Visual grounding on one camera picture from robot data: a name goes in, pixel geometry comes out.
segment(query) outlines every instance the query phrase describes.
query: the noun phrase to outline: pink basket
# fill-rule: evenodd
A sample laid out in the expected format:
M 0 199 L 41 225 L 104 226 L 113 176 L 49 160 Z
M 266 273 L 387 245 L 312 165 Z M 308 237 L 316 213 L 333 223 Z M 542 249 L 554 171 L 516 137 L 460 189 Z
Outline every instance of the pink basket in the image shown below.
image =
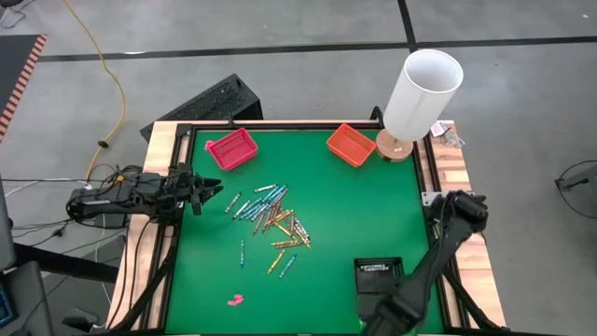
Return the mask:
M 257 144 L 246 129 L 236 130 L 217 141 L 208 141 L 205 149 L 220 169 L 231 171 L 257 154 Z

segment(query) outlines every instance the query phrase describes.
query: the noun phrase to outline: wooden table frame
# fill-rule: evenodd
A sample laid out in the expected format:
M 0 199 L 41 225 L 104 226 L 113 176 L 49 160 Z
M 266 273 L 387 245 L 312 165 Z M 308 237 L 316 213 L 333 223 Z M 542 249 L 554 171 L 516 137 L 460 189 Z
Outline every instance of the wooden table frame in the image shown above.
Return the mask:
M 238 120 L 234 121 L 234 127 L 259 127 L 279 128 L 299 127 L 299 125 L 309 125 L 306 129 L 330 129 L 339 126 L 342 123 L 349 123 L 361 129 L 380 129 L 380 123 L 376 119 L 370 120 Z M 230 124 L 224 120 L 202 120 L 202 121 L 158 121 L 154 124 L 153 133 L 149 141 L 146 154 L 144 172 L 155 172 L 161 175 L 167 175 L 169 167 L 177 163 L 184 163 L 190 153 L 187 153 L 190 132 L 190 126 L 202 126 L 213 128 L 215 130 L 229 130 Z M 453 189 L 463 189 L 470 191 L 468 175 L 466 173 L 465 162 L 462 150 L 441 144 L 438 138 L 431 139 L 425 144 L 419 141 L 415 144 L 413 157 L 415 160 L 415 170 L 420 175 L 419 188 L 422 191 L 434 190 L 433 176 L 442 188 L 442 191 Z M 428 155 L 425 147 L 432 147 Z M 116 282 L 112 305 L 108 315 L 108 321 L 116 314 L 111 326 L 115 326 L 128 312 L 129 306 L 134 304 L 139 295 L 148 284 L 150 275 L 155 272 L 159 262 L 162 262 L 166 252 L 172 242 L 174 230 L 172 227 L 159 227 L 156 224 L 149 224 L 143 237 L 139 237 L 142 228 L 147 222 L 146 216 L 132 216 L 128 234 L 128 245 L 126 256 L 123 256 L 120 265 L 120 272 Z M 135 260 L 135 248 L 139 244 L 139 253 Z M 124 277 L 124 262 L 127 260 L 126 281 Z M 504 316 L 501 309 L 497 289 L 493 281 L 493 273 L 487 249 L 482 238 L 474 235 L 468 241 L 464 242 L 458 253 L 455 262 L 452 264 L 454 274 L 460 278 L 471 297 L 476 301 L 485 314 L 496 324 L 505 325 Z M 132 284 L 132 274 L 136 271 L 135 281 Z M 164 304 L 164 298 L 169 298 L 169 293 L 164 296 L 165 283 L 171 281 L 169 276 L 162 281 L 155 291 L 149 309 L 137 320 L 135 329 L 160 328 L 163 327 L 166 309 L 161 309 Z M 459 302 L 455 299 L 450 285 L 444 279 L 438 282 L 438 294 L 440 305 L 442 306 L 442 319 L 446 327 L 468 327 L 468 319 L 465 317 L 462 307 L 459 308 Z

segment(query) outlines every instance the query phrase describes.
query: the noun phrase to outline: floor mat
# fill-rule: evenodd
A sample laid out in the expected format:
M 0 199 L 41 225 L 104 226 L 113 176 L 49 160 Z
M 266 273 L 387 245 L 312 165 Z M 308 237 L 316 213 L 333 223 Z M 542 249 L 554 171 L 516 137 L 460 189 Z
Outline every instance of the floor mat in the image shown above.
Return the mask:
M 0 36 L 0 143 L 46 45 L 46 35 Z

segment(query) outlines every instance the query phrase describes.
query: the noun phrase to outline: plastic bin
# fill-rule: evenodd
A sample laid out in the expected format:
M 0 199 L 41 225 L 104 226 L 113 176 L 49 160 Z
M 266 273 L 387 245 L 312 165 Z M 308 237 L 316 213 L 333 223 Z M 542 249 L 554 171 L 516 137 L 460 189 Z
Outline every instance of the plastic bin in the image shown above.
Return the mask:
M 347 124 L 341 124 L 327 139 L 327 146 L 354 168 L 363 164 L 375 150 L 375 142 Z
M 220 169 L 231 171 L 257 154 L 257 144 L 246 129 L 236 130 L 217 141 L 208 141 L 205 149 L 215 159 Z

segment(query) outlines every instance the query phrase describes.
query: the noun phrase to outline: yellow cable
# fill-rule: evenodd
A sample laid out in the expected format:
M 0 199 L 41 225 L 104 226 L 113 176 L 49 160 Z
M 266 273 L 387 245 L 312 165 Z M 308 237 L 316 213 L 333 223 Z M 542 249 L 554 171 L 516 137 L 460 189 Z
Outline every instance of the yellow cable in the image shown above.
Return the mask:
M 114 126 L 112 131 L 110 131 L 110 133 L 104 139 L 104 141 L 107 143 L 108 140 L 110 140 L 110 138 L 112 137 L 112 135 L 114 135 L 114 132 L 118 129 L 118 127 L 120 127 L 120 125 L 122 124 L 122 121 L 124 121 L 124 117 L 127 114 L 127 99 L 124 96 L 124 90 L 122 89 L 122 85 L 120 85 L 118 78 L 116 78 L 116 76 L 110 71 L 110 69 L 108 69 L 108 66 L 105 64 L 105 60 L 104 60 L 104 56 L 102 55 L 102 51 L 100 50 L 100 47 L 97 45 L 97 42 L 95 42 L 95 38 L 93 38 L 93 35 L 90 33 L 90 30 L 87 29 L 87 26 L 85 25 L 85 23 L 83 23 L 83 21 L 78 17 L 78 15 L 75 13 L 75 11 L 71 8 L 71 6 L 68 4 L 68 1 L 62 0 L 62 2 L 66 6 L 66 8 L 68 8 L 68 11 L 70 11 L 71 14 L 73 14 L 73 16 L 79 22 L 81 27 L 83 27 L 83 30 L 85 30 L 85 33 L 87 33 L 87 36 L 90 37 L 91 43 L 93 43 L 93 46 L 95 47 L 95 50 L 97 51 L 97 55 L 100 57 L 100 61 L 102 61 L 102 65 L 104 66 L 105 72 L 108 73 L 108 75 L 110 75 L 112 77 L 112 79 L 114 79 L 114 81 L 116 82 L 116 85 L 118 86 L 118 89 L 120 90 L 120 97 L 122 98 L 122 112 L 120 113 L 120 119 L 118 120 L 118 123 L 116 124 L 116 126 Z M 86 179 L 90 178 L 91 169 L 93 168 L 93 165 L 95 164 L 95 161 L 97 160 L 97 157 L 100 155 L 100 152 L 102 152 L 102 149 L 103 149 L 102 147 L 98 147 L 97 150 L 95 151 L 95 154 L 93 154 L 93 158 L 91 159 L 90 166 L 87 169 L 87 173 L 85 174 Z

